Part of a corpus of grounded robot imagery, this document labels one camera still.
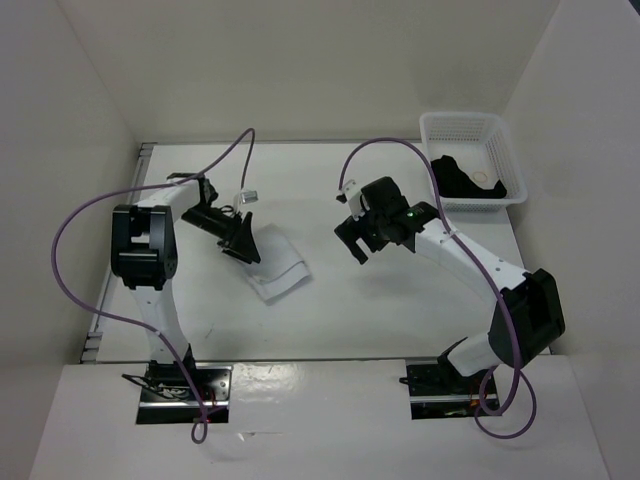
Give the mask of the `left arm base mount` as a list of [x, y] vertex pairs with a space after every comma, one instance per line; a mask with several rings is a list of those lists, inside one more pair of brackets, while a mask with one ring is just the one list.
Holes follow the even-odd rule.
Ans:
[[[231, 365], [197, 362], [191, 370], [209, 424], [229, 420]], [[141, 375], [121, 377], [139, 389], [138, 425], [191, 424], [200, 418], [199, 403], [177, 366], [147, 364]]]

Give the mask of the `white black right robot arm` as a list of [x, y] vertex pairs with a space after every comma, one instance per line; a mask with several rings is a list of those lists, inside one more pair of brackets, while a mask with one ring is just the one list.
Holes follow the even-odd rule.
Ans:
[[347, 182], [337, 197], [350, 209], [334, 232], [356, 260], [389, 244], [435, 262], [470, 288], [493, 310], [487, 332], [465, 337], [437, 358], [436, 380], [459, 393], [473, 376], [501, 364], [512, 366], [514, 352], [527, 365], [565, 330], [554, 277], [506, 262], [455, 229], [436, 207], [408, 203], [388, 176], [364, 187]]

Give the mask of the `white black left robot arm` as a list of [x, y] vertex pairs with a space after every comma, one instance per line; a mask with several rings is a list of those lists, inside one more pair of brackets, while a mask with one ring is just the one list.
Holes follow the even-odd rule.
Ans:
[[247, 265], [261, 262], [253, 214], [215, 207], [218, 193], [204, 175], [173, 173], [168, 187], [112, 214], [111, 269], [132, 294], [145, 324], [149, 387], [164, 387], [180, 400], [198, 390], [199, 374], [180, 325], [172, 281], [178, 268], [175, 223], [212, 235], [222, 253]]

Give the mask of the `white skirt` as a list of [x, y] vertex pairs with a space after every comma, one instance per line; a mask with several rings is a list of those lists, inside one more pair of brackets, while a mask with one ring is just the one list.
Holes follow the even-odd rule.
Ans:
[[244, 275], [266, 304], [277, 302], [311, 280], [306, 261], [284, 232], [268, 224], [255, 233], [259, 263], [244, 266]]

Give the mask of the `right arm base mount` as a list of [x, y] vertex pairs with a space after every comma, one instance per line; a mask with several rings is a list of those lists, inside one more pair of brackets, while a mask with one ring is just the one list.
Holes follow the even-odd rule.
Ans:
[[407, 388], [412, 420], [472, 418], [479, 407], [479, 388], [486, 375], [446, 379], [435, 358], [408, 361], [399, 383]]

